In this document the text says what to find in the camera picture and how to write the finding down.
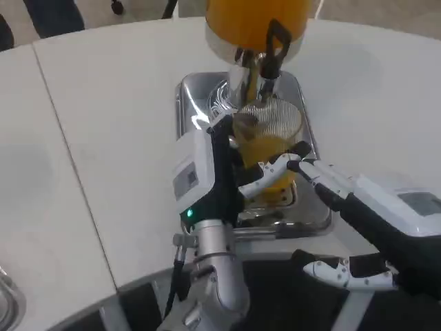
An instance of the dispenser handle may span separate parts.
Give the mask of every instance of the dispenser handle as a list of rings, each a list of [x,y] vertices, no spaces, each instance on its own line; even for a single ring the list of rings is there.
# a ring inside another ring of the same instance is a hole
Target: dispenser handle
[[[273,39],[277,38],[282,43],[282,50],[275,54]],[[280,74],[280,67],[283,59],[287,56],[291,45],[291,32],[288,31],[279,21],[272,19],[269,22],[267,32],[266,56],[263,60],[260,75],[266,79],[276,79]]]

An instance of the metal drip tray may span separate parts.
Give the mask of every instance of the metal drip tray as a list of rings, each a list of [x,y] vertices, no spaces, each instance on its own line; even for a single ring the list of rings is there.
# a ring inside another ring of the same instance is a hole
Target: metal drip tray
[[[12,331],[25,313],[25,297],[0,267],[0,331]]]
[[[226,72],[203,72],[186,76],[176,88],[177,138],[190,130],[208,128],[209,103],[212,91],[227,80]],[[282,72],[278,96],[291,102],[301,112],[304,124],[299,140],[311,144],[311,158],[317,158],[305,103],[297,79]],[[316,196],[313,188],[297,176],[291,189],[280,192],[280,202],[268,206],[259,201],[248,201],[239,215],[235,235],[238,239],[283,239],[312,237],[322,234],[331,225],[331,211]]]

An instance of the glass cup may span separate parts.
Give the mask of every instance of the glass cup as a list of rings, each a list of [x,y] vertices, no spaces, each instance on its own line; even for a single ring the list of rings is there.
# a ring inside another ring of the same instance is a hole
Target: glass cup
[[[284,153],[297,141],[302,128],[300,110],[282,99],[268,98],[254,101],[234,115],[233,131],[245,168],[266,162],[275,154]],[[273,186],[265,189],[266,202],[278,202],[280,191],[294,181],[294,173],[287,172]]]

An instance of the orange juice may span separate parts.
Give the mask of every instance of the orange juice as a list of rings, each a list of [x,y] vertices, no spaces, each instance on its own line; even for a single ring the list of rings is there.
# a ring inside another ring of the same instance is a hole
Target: orange juice
[[[250,141],[239,143],[240,154],[243,158],[245,167],[250,167],[260,161],[268,161],[276,153],[284,152],[290,143],[277,136],[261,136]],[[294,173],[287,172],[282,178],[275,182],[272,187],[264,191],[270,199],[271,194],[279,193],[283,188],[288,188],[294,181]]]
[[[264,52],[272,19],[285,26],[295,41],[305,31],[308,10],[309,0],[207,0],[206,19],[218,37]]]

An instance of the white table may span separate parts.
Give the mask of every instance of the white table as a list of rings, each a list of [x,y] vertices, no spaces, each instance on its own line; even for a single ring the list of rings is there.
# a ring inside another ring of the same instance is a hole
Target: white table
[[[0,53],[0,266],[46,330],[115,293],[32,46]]]
[[[179,231],[167,162],[176,138],[174,88],[188,73],[229,67],[208,48],[204,25],[202,18],[135,23],[35,44],[117,286],[172,264]],[[439,58],[433,39],[310,21],[285,70],[302,85],[324,160],[350,172],[397,170],[441,187]],[[296,248],[373,250],[342,221],[325,237],[240,249]]]

